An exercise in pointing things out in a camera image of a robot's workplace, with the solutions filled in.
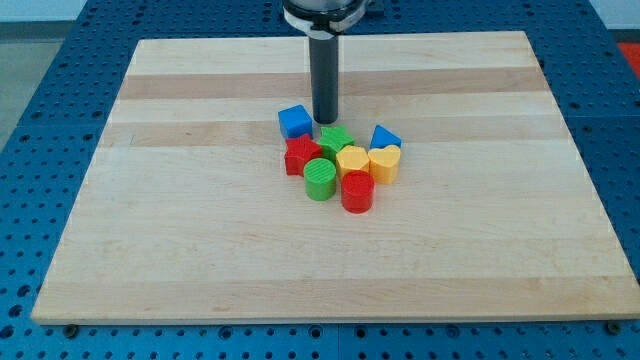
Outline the robot arm flange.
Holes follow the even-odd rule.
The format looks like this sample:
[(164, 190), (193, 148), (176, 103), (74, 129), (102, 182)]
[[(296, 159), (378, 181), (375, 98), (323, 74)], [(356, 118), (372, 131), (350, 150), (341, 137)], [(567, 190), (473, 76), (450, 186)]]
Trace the robot arm flange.
[(316, 40), (328, 40), (358, 23), (367, 0), (283, 0), (283, 14), (293, 28)]

